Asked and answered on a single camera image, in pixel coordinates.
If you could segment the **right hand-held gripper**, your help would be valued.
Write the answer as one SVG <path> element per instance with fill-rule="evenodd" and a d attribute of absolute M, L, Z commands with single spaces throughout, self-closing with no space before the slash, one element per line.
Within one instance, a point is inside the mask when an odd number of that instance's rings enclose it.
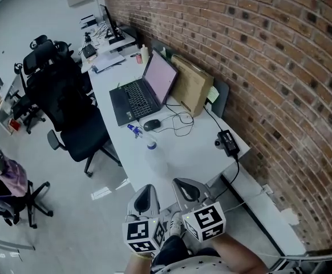
<path fill-rule="evenodd" d="M 174 178 L 172 187 L 182 211 L 191 207 L 202 207 L 182 215 L 185 229 L 199 242 L 222 235 L 226 229 L 226 218 L 220 202 L 211 204 L 208 187 L 187 178 Z"/>

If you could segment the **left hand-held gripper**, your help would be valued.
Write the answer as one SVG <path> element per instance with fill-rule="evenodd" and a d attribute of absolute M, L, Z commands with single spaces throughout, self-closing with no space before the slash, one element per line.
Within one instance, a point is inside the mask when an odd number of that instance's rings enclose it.
<path fill-rule="evenodd" d="M 122 224 L 123 241 L 134 253 L 154 253 L 161 249 L 165 234 L 164 217 L 153 185 L 139 189 L 128 203 L 125 223 Z"/>

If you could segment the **clear bottle with blue cap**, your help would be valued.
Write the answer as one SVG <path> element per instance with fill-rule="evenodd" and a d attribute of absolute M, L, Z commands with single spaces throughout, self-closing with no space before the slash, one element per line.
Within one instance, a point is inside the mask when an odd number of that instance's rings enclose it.
<path fill-rule="evenodd" d="M 135 134 L 136 139 L 141 139 L 145 145 L 144 158 L 153 173 L 157 177 L 165 178 L 169 169 L 168 162 L 157 140 L 140 126 L 128 124 L 127 128 Z"/>

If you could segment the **person's right forearm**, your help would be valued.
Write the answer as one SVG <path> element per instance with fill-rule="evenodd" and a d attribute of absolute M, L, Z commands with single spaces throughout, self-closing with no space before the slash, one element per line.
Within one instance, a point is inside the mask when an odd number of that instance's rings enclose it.
<path fill-rule="evenodd" d="M 232 272 L 238 274 L 269 272 L 269 268 L 255 253 L 227 233 L 213 238 L 211 243 Z"/>

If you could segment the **person's left forearm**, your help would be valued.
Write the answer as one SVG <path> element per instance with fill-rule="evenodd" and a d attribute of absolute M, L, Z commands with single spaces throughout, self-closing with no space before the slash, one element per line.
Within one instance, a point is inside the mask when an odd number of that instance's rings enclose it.
<path fill-rule="evenodd" d="M 127 264 L 124 274 L 151 274 L 152 260 L 144 260 L 134 255 Z"/>

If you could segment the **beige bottle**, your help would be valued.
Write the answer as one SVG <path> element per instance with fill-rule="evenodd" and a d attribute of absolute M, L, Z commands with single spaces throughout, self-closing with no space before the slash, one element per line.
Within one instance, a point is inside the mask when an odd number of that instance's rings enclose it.
<path fill-rule="evenodd" d="M 143 62 L 144 65 L 146 65 L 148 63 L 148 60 L 149 60 L 148 47 L 145 44 L 143 44 L 141 49 L 140 49 L 140 52 L 141 52 L 142 62 Z"/>

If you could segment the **person's white shoe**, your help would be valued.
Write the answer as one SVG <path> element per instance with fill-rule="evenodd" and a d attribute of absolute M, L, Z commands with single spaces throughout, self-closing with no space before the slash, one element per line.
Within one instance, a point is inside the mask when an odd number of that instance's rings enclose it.
<path fill-rule="evenodd" d="M 181 212 L 176 212 L 170 221 L 169 235 L 181 237 L 184 233 L 184 223 Z"/>

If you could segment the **white table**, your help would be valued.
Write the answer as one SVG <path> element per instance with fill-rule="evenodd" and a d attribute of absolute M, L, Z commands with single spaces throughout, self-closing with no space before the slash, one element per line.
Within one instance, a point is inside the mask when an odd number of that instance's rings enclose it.
<path fill-rule="evenodd" d="M 161 132 L 152 136 L 165 153 L 169 171 L 165 178 L 157 177 L 145 161 L 145 145 L 141 139 L 136 139 L 127 126 L 118 126 L 110 98 L 111 90 L 139 79 L 143 72 L 144 66 L 127 55 L 120 65 L 98 74 L 90 71 L 89 76 L 111 142 L 130 183 L 136 191 L 152 184 L 156 188 L 160 207 L 165 209 L 176 202 L 171 185 L 174 178 L 188 178 L 205 184 L 235 163 L 224 150 L 214 145 L 217 133 L 230 127 L 212 112 L 203 111 L 194 118 L 193 127 L 181 128 L 175 113 L 184 109 L 169 97 L 167 105 L 160 111 L 142 119 L 142 122 L 159 119 L 163 123 Z"/>
<path fill-rule="evenodd" d="M 102 22 L 98 25 L 92 25 L 90 27 L 86 27 L 85 29 L 82 30 L 81 35 L 81 41 L 80 41 L 80 47 L 78 48 L 78 53 L 82 61 L 82 68 L 81 72 L 86 73 L 91 69 L 91 63 L 96 57 L 98 57 L 102 53 L 106 52 L 112 52 L 118 48 L 121 48 L 123 46 L 127 46 L 129 44 L 135 43 L 136 38 L 133 36 L 129 35 L 125 31 L 121 31 L 121 33 L 124 35 L 125 39 L 116 42 L 113 44 L 110 44 L 109 41 L 113 37 L 106 38 L 106 30 L 107 26 L 105 22 Z M 91 41 L 89 44 L 93 45 L 95 50 L 96 50 L 96 55 L 92 56 L 90 59 L 85 58 L 82 49 L 88 45 L 88 43 L 85 42 L 85 36 L 86 33 L 90 34 Z"/>

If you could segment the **person's dark trousers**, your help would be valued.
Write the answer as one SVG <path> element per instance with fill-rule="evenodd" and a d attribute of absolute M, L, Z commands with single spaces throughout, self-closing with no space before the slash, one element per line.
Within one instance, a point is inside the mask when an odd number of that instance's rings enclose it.
<path fill-rule="evenodd" d="M 187 246 L 181 237 L 172 235 L 164 243 L 159 254 L 154 258 L 152 266 L 168 266 L 170 264 L 188 259 L 194 256 L 214 256 L 220 255 L 213 248 L 203 248 L 195 254 L 189 254 Z"/>

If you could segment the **black power adapter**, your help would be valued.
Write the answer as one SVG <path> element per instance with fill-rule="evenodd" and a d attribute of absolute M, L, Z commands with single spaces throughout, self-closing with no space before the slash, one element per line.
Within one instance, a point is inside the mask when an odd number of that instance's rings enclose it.
<path fill-rule="evenodd" d="M 217 139 L 214 141 L 216 148 L 224 150 L 228 157 L 238 158 L 240 148 L 237 145 L 232 133 L 229 130 L 217 133 Z"/>

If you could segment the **black computer mouse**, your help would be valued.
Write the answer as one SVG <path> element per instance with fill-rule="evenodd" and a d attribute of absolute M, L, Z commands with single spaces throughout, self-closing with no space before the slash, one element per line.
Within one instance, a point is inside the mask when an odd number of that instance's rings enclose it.
<path fill-rule="evenodd" d="M 144 123 L 143 129 L 148 132 L 148 131 L 153 131 L 155 129 L 158 129 L 161 127 L 161 121 L 158 119 L 152 119 Z"/>

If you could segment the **person's white star-print shirt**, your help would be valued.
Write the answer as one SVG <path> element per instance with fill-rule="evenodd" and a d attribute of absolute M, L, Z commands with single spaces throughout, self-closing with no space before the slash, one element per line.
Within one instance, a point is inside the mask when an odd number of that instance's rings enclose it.
<path fill-rule="evenodd" d="M 194 256 L 188 259 L 172 263 L 159 269 L 153 274 L 239 274 L 233 272 L 220 257 Z M 296 266 L 284 269 L 268 270 L 264 274 L 332 274 L 332 264 L 324 266 L 317 272 L 309 273 L 308 267 Z"/>

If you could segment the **white baseboard ledge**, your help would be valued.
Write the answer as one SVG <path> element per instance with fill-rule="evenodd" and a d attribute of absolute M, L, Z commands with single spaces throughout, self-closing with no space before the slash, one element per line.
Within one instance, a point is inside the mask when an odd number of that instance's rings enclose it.
<path fill-rule="evenodd" d="M 244 168 L 240 169 L 237 179 L 232 180 L 235 169 L 235 166 L 230 166 L 222 174 L 227 182 L 232 184 L 237 196 L 242 198 L 244 205 L 257 218 L 258 224 L 266 230 L 267 236 L 272 239 L 277 249 L 285 256 L 304 255 L 306 249 L 303 242 L 270 198 L 271 190 L 265 191 Z"/>

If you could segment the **grey partition panel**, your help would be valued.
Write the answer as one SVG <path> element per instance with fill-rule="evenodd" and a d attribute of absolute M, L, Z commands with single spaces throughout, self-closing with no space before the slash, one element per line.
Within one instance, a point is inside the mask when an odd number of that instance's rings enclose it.
<path fill-rule="evenodd" d="M 171 61 L 171 58 L 174 54 L 180 55 L 177 51 L 156 39 L 151 40 L 151 46 L 153 49 L 164 54 L 169 61 Z M 220 118 L 223 116 L 230 88 L 227 83 L 216 78 L 214 78 L 213 86 L 215 86 L 215 88 L 218 90 L 219 96 L 214 103 L 211 103 L 208 99 L 206 99 L 205 104 L 210 103 L 211 110 L 216 116 Z"/>

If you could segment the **yellow sticky note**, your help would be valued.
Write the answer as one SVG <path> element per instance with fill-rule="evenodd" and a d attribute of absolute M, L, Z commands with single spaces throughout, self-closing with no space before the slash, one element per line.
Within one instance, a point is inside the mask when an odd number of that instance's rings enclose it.
<path fill-rule="evenodd" d="M 214 103 L 216 99 L 219 96 L 218 90 L 215 88 L 215 86 L 211 86 L 207 95 L 207 99 L 211 102 Z"/>

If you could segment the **black laptop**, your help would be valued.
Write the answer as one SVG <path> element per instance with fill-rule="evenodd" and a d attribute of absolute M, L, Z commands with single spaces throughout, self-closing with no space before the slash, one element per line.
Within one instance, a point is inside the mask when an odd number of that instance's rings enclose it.
<path fill-rule="evenodd" d="M 140 79 L 110 91 L 118 125 L 129 124 L 160 111 L 177 75 L 177 68 L 153 49 Z"/>

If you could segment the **brown cardboard box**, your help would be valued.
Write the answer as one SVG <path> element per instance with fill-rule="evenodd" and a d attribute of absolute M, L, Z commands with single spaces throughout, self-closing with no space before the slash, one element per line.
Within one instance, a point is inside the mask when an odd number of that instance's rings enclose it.
<path fill-rule="evenodd" d="M 178 70 L 171 96 L 193 117 L 199 116 L 214 77 L 180 55 L 174 54 L 171 63 Z"/>

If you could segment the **black chair with clothes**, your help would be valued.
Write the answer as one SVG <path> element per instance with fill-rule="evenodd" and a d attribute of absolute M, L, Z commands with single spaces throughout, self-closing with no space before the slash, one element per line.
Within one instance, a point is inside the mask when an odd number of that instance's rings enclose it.
<path fill-rule="evenodd" d="M 3 156 L 5 156 L 5 154 L 0 150 L 0 170 L 4 168 Z M 53 216 L 53 212 L 51 210 L 46 211 L 45 209 L 41 208 L 35 201 L 39 193 L 44 188 L 49 188 L 49 186 L 50 183 L 45 182 L 34 191 L 33 183 L 28 180 L 28 190 L 25 196 L 16 197 L 11 194 L 4 183 L 0 180 L 0 216 L 3 217 L 4 221 L 9 226 L 12 226 L 20 222 L 20 212 L 26 209 L 29 226 L 33 229 L 36 229 L 37 225 L 33 222 L 33 208 L 36 208 L 46 216 Z"/>

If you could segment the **large black office chair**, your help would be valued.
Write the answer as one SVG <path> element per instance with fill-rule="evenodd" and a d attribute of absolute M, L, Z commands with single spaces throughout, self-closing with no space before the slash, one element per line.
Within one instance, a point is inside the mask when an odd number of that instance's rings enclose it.
<path fill-rule="evenodd" d="M 47 134 L 53 150 L 67 151 L 76 162 L 86 161 L 84 173 L 95 153 L 102 151 L 117 165 L 120 160 L 105 149 L 110 140 L 99 108 L 80 85 L 78 65 L 61 56 L 47 40 L 23 60 L 21 80 L 25 94 L 51 120 L 54 128 Z"/>

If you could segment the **pink backpack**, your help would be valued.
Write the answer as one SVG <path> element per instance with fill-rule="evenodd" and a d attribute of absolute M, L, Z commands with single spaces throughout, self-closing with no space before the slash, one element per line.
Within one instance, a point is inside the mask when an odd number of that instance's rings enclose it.
<path fill-rule="evenodd" d="M 28 190 L 25 169 L 16 161 L 3 156 L 4 168 L 0 170 L 0 180 L 13 196 L 24 197 Z"/>

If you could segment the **glass railing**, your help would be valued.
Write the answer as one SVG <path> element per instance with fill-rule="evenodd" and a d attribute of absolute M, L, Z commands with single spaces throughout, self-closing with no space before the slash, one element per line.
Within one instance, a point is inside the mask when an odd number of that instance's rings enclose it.
<path fill-rule="evenodd" d="M 332 274 L 332 249 L 310 251 L 304 255 L 279 256 L 269 268 L 274 274 Z"/>

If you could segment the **stack of papers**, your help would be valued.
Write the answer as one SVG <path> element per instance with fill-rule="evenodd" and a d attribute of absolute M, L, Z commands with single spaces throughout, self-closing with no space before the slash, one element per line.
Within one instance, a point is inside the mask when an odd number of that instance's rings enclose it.
<path fill-rule="evenodd" d="M 91 71 L 98 74 L 113 65 L 122 63 L 125 60 L 125 57 L 119 53 L 101 53 L 99 54 L 91 63 Z"/>

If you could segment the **red box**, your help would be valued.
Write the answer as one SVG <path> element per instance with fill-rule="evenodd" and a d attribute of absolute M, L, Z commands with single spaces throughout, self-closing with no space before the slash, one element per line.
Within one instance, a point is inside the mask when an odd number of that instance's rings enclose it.
<path fill-rule="evenodd" d="M 13 118 L 8 120 L 7 126 L 10 132 L 18 132 L 21 128 L 21 124 Z"/>

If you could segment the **black mesh office chair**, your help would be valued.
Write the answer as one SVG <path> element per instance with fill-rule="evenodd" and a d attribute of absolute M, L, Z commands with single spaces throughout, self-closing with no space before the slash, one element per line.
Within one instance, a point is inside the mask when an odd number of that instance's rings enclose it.
<path fill-rule="evenodd" d="M 31 134 L 31 122 L 33 119 L 37 119 L 41 122 L 45 122 L 46 119 L 40 115 L 40 108 L 30 101 L 27 95 L 20 96 L 18 95 L 18 90 L 10 96 L 12 99 L 16 97 L 18 100 L 13 104 L 11 110 L 13 112 L 13 119 L 19 120 L 22 116 L 26 116 L 26 118 L 22 121 L 24 126 L 26 126 L 26 132 Z"/>
<path fill-rule="evenodd" d="M 35 58 L 40 63 L 67 60 L 80 65 L 80 61 L 76 61 L 72 57 L 74 51 L 70 50 L 70 46 L 71 44 L 67 44 L 64 41 L 52 41 L 46 35 L 41 35 L 30 43 L 30 48 L 34 51 Z"/>

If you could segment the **black computer monitor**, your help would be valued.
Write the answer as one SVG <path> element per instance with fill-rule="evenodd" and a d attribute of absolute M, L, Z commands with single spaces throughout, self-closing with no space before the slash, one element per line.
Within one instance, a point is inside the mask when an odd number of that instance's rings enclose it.
<path fill-rule="evenodd" d="M 100 4 L 100 8 L 103 13 L 103 20 L 107 25 L 106 38 L 109 39 L 109 44 L 112 45 L 116 42 L 125 40 L 125 36 L 121 30 L 118 30 L 116 22 L 112 19 L 107 6 Z"/>

